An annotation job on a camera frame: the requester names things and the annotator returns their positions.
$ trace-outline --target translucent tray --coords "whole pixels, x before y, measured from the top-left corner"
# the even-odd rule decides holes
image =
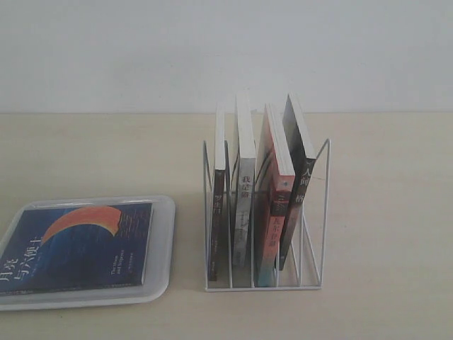
[[[122,203],[152,203],[151,236],[145,262],[144,284],[138,287],[79,290],[0,297],[0,310],[39,310],[51,308],[121,305],[150,302],[161,296],[170,278],[173,231],[176,207],[167,196],[89,198],[77,200],[47,200],[33,202],[21,208],[0,241],[0,256],[13,234],[24,210],[44,208],[115,205]]]

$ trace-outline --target white wall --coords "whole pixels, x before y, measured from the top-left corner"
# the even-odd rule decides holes
[[[0,48],[0,112],[453,110],[451,0],[3,0]]]

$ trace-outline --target wire book stand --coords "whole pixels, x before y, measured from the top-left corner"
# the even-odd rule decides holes
[[[219,246],[218,256],[220,258],[218,270],[219,278],[217,281],[208,280],[208,261],[210,253],[210,224],[209,224],[209,202],[207,194],[212,191],[210,163],[207,153],[207,143],[203,142],[203,191],[205,195],[205,290],[207,292],[241,292],[241,291],[266,291],[266,290],[319,290],[323,285],[323,270],[326,250],[326,230],[327,230],[327,211],[328,211],[328,189],[330,180],[330,160],[331,160],[331,140],[327,139],[316,157],[316,165],[318,159],[327,152],[326,155],[326,172],[325,186],[323,191],[323,218],[321,223],[321,236],[318,241],[320,249],[320,261],[317,263],[314,244],[309,234],[309,226],[306,221],[304,206],[302,206],[300,219],[294,231],[291,242],[290,251],[287,256],[285,269],[279,271],[274,267],[273,285],[269,287],[256,287],[256,265],[255,265],[255,247],[254,247],[254,197],[259,194],[253,191],[251,218],[249,225],[248,242],[248,258],[246,259],[247,266],[244,268],[236,268],[232,266],[231,254],[231,204],[234,193],[231,191],[230,168],[229,168],[229,153],[228,143],[225,141],[225,187],[224,192],[224,224],[226,228],[222,228],[225,233],[223,240],[227,239],[223,247]],[[277,250],[277,259],[280,257],[280,248]]]

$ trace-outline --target book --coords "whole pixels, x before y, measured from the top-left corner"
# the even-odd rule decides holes
[[[255,208],[257,286],[267,287],[273,281],[280,234],[295,177],[282,118],[269,104],[265,106],[257,165]]]
[[[300,218],[302,203],[304,202],[311,173],[316,163],[316,154],[304,120],[302,107],[294,94],[288,94],[282,120],[296,179],[280,238],[280,270],[284,268],[288,251],[291,247],[292,235],[294,234],[297,220]]]
[[[221,106],[217,106],[215,118],[215,141],[214,141],[214,173],[210,198],[210,252],[208,261],[208,279],[217,279],[217,248],[219,244],[219,232],[223,222],[223,201],[225,184],[225,113]]]
[[[235,266],[243,267],[246,260],[248,228],[255,178],[255,140],[248,97],[245,92],[236,95],[233,140],[234,165],[231,187],[234,189],[233,254]]]
[[[0,295],[142,285],[151,203],[24,210],[0,258]]]

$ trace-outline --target light wooden desk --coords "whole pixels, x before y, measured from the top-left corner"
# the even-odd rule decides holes
[[[162,297],[1,313],[0,339],[453,339],[453,115],[307,120],[317,147],[333,140],[323,289],[205,293],[213,115],[0,115],[2,235],[33,200],[160,193],[177,206]]]

